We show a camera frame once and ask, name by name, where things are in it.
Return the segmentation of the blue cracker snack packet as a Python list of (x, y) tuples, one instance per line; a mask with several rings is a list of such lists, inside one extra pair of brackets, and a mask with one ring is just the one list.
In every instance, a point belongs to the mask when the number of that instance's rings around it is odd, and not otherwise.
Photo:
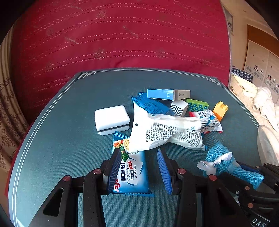
[(121, 165), (115, 181), (113, 194), (151, 194), (145, 153), (140, 151), (130, 154), (126, 151), (129, 138), (119, 132), (114, 132), (112, 149), (120, 149)]

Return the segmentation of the white sponge block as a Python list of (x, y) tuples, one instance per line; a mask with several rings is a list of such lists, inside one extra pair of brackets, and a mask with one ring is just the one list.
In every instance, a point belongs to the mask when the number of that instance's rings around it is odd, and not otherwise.
[(96, 110), (95, 124), (98, 134), (104, 136), (129, 130), (130, 118), (123, 105), (113, 106)]

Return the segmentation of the white plastic bag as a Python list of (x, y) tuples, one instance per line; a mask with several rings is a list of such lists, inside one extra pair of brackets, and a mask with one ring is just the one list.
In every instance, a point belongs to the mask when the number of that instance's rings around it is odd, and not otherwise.
[(135, 154), (164, 145), (168, 142), (187, 149), (204, 151), (201, 131), (210, 121), (209, 117), (175, 117), (150, 114), (134, 105), (134, 120), (129, 139), (124, 142), (128, 153)]

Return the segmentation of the teal cloth pouch with ribbon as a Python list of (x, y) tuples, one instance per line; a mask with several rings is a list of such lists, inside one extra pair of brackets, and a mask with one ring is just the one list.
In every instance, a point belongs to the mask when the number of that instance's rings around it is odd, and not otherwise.
[(244, 170), (235, 160), (233, 153), (229, 151), (220, 141), (209, 149), (206, 160), (197, 163), (198, 169), (205, 175), (219, 176), (229, 173), (245, 182), (248, 182), (256, 190), (264, 180), (260, 173)]

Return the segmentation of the blue foil snack packet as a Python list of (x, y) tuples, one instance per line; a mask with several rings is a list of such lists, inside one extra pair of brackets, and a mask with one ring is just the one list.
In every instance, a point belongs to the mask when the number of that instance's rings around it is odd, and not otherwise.
[(174, 116), (174, 112), (165, 104), (157, 101), (155, 99), (150, 99), (147, 97), (147, 93), (139, 92), (137, 96), (131, 96), (132, 102), (137, 106), (143, 108), (149, 114), (165, 114)]

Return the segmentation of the red white snack packet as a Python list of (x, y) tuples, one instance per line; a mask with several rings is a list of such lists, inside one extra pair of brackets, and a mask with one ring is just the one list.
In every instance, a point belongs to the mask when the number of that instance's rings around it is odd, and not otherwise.
[(223, 129), (221, 123), (211, 110), (202, 110), (198, 112), (189, 112), (190, 117), (201, 118), (202, 127), (201, 133), (207, 134), (213, 131), (222, 133)]

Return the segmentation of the white zigzag pattern block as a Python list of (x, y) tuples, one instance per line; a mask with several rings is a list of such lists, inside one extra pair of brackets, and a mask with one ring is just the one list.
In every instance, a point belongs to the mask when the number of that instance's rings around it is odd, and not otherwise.
[(173, 111), (175, 116), (183, 117), (186, 114), (188, 105), (189, 104), (183, 100), (177, 100), (171, 103), (170, 109)]

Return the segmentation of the green dotted block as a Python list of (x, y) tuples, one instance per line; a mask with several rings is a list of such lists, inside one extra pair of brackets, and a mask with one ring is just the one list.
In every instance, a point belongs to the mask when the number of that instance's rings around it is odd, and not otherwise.
[(199, 111), (207, 110), (209, 107), (209, 104), (207, 102), (194, 100), (190, 98), (186, 99), (186, 103), (188, 103), (187, 111), (189, 112), (199, 112)]

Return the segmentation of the blue and grey box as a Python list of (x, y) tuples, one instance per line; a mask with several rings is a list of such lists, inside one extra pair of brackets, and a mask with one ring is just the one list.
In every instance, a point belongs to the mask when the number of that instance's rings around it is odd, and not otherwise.
[(181, 89), (147, 89), (147, 97), (150, 99), (177, 101), (190, 98), (191, 91)]

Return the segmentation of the orange toy brick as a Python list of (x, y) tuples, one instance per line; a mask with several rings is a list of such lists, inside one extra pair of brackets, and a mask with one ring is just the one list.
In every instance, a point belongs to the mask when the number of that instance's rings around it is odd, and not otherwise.
[(216, 118), (218, 119), (219, 122), (221, 122), (221, 120), (223, 119), (224, 115), (226, 114), (228, 110), (228, 106), (225, 105), (223, 102), (218, 102), (214, 109), (213, 109), (213, 113), (216, 116)]

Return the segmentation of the teal table mat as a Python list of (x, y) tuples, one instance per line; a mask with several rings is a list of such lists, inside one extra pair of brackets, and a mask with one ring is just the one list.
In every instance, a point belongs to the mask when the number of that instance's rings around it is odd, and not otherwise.
[[(95, 110), (124, 105), (133, 122), (131, 96), (148, 88), (191, 90), (191, 97), (228, 105), (223, 132), (203, 141), (220, 141), (237, 161), (261, 164), (257, 150), (258, 122), (240, 100), (217, 79), (181, 71), (108, 69), (74, 76), (47, 104), (25, 137), (9, 184), (9, 214), (15, 226), (29, 226), (51, 190), (65, 175), (80, 177), (101, 166), (112, 152), (113, 135), (100, 136)], [(106, 226), (173, 226), (177, 197), (167, 194), (157, 164), (157, 150), (146, 153), (153, 196), (103, 196)]]

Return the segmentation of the patterned curtain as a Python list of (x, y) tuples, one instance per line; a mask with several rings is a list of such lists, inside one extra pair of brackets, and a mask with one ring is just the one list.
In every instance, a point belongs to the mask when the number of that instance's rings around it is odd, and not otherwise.
[(10, 78), (10, 48), (13, 28), (10, 28), (1, 43), (0, 69), (0, 149), (1, 171), (10, 171), (11, 162), (27, 132), (28, 124), (17, 102)]

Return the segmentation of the blue checked pillow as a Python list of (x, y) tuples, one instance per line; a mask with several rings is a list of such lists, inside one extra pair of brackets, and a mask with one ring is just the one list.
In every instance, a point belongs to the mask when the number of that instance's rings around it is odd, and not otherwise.
[(231, 72), (239, 77), (241, 77), (242, 79), (245, 79), (251, 83), (253, 83), (253, 75), (250, 74), (250, 73), (247, 73), (245, 71), (242, 71), (240, 69), (237, 69), (237, 68), (232, 68), (231, 69)]

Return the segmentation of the red quilted mattress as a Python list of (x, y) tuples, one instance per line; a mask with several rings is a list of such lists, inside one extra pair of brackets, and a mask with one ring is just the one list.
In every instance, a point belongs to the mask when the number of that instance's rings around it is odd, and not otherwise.
[(109, 68), (174, 69), (227, 85), (220, 1), (35, 1), (15, 23), (11, 79), (28, 122), (76, 73)]

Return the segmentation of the wardrobe with sliding doors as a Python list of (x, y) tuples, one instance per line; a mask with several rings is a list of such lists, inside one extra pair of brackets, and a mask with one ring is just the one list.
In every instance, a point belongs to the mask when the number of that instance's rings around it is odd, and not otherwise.
[(268, 87), (278, 99), (278, 40), (259, 28), (247, 26), (244, 71), (253, 75), (257, 87)]

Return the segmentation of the framed wall picture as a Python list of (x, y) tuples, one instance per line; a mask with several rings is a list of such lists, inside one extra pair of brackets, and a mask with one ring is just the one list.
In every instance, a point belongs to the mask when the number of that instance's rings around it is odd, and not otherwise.
[(231, 34), (233, 34), (233, 15), (227, 10), (225, 6), (223, 6), (223, 10), (226, 16), (228, 29)]

